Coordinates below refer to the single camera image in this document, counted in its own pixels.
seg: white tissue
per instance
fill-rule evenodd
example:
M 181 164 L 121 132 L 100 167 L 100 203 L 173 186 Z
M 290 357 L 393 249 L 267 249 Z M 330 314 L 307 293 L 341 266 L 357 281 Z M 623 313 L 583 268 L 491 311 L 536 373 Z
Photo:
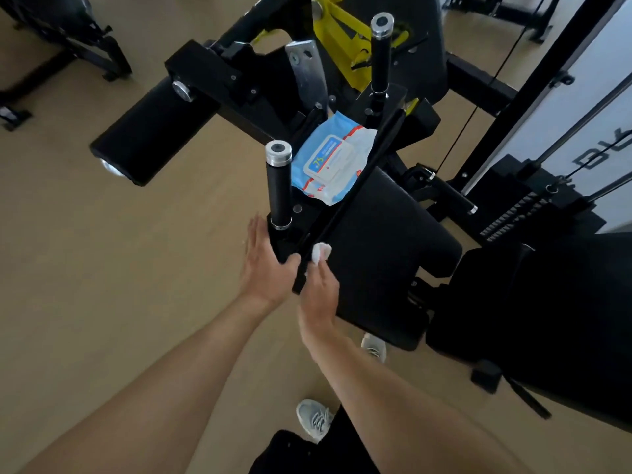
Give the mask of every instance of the white tissue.
M 331 246 L 327 243 L 316 243 L 312 248 L 312 261 L 314 264 L 318 264 L 320 261 L 320 254 L 322 253 L 322 258 L 327 261 L 329 255 L 331 254 Z

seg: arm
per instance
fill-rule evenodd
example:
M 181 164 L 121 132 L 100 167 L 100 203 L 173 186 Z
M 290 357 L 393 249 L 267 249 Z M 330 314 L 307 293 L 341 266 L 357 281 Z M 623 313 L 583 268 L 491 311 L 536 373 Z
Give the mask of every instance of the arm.
M 239 296 L 23 472 L 185 472 L 243 346 L 289 295 L 299 262 L 293 254 L 278 263 L 267 223 L 256 216 L 248 228 Z
M 298 316 L 303 342 L 382 474 L 528 472 L 461 413 L 416 390 L 340 334 L 334 327 L 337 304 L 338 282 L 327 263 L 310 263 Z

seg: sneaker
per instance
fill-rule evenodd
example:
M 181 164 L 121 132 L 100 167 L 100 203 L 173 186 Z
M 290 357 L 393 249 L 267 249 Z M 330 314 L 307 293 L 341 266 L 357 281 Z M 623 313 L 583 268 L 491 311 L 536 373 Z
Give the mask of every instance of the sneaker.
M 316 442 L 320 442 L 327 431 L 334 415 L 329 409 L 312 399 L 304 399 L 296 406 L 298 422 Z
M 378 358 L 382 364 L 386 362 L 386 343 L 379 337 L 375 337 L 373 334 L 365 334 L 360 347 L 368 351 L 370 355 Z

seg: black pants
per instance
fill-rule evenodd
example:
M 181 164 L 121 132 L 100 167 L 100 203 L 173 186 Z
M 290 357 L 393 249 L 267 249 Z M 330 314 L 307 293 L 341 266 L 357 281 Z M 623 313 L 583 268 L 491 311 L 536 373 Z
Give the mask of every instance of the black pants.
M 379 474 L 342 406 L 320 443 L 278 431 L 250 469 L 250 474 L 284 472 Z

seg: package of wet wipes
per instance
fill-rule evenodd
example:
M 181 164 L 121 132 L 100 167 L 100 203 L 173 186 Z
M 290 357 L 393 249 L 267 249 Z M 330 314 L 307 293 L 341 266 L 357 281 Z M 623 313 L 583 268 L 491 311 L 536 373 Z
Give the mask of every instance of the package of wet wipes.
M 292 160 L 292 184 L 328 206 L 344 198 L 367 165 L 377 130 L 340 112 L 310 135 Z

